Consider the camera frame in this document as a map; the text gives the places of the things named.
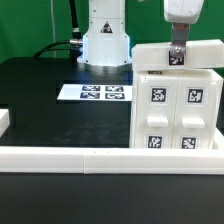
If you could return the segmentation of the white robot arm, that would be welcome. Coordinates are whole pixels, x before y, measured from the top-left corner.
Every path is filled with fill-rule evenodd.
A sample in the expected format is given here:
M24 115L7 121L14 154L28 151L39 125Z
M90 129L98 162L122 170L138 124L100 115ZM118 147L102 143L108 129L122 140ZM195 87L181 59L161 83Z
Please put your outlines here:
M126 0L89 0L89 28L82 41L80 68L117 73L131 69L130 38L125 31ZM183 58L190 25L200 16L204 0L164 0L164 17L172 23L172 58Z

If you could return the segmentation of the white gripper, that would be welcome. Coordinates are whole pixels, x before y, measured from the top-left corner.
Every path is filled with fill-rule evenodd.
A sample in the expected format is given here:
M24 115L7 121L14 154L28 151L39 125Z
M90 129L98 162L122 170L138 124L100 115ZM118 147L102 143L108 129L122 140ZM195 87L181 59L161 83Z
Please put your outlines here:
M164 0L164 17L172 24L171 50L172 57L183 57L190 25L195 24L200 16L204 0Z

